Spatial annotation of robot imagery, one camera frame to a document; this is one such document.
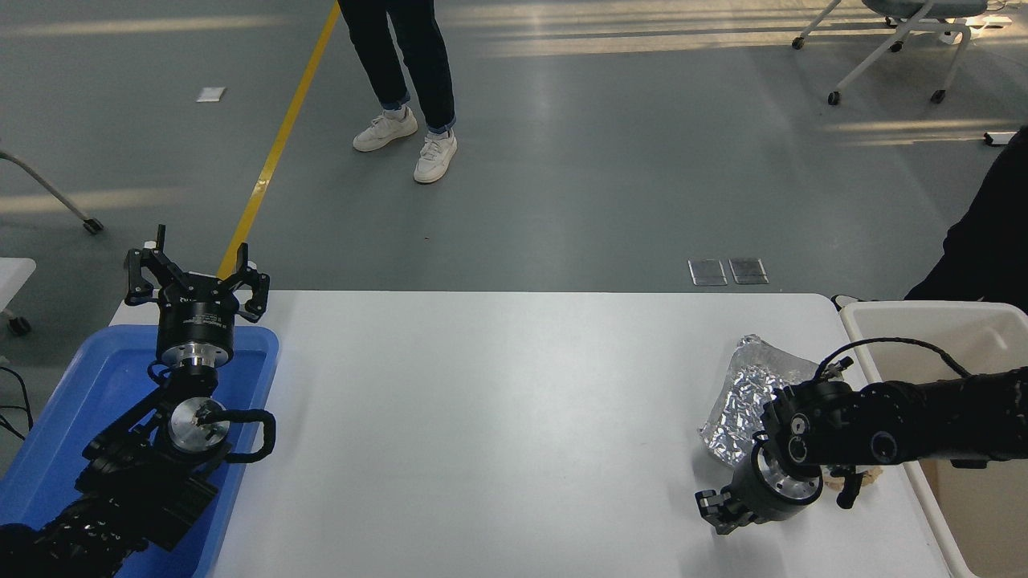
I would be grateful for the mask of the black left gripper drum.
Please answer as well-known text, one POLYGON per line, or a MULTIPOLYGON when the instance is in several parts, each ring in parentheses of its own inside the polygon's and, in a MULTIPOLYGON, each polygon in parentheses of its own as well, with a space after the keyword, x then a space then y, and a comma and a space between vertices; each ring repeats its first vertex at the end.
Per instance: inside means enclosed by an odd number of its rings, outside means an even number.
POLYGON ((234 347, 238 300, 218 289, 213 277, 190 277, 186 285, 169 284, 159 289, 157 346, 177 348, 184 344, 234 347))

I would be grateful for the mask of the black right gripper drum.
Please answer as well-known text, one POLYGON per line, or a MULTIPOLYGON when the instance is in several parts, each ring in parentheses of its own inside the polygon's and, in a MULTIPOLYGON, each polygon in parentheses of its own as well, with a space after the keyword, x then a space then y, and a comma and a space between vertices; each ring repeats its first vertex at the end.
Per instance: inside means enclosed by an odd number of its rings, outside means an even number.
POLYGON ((762 450, 752 449, 747 458, 734 466, 731 482, 727 486, 732 494, 732 511, 751 511, 757 517, 752 523, 773 522, 775 515, 773 499, 776 494, 768 487, 759 466, 762 450))

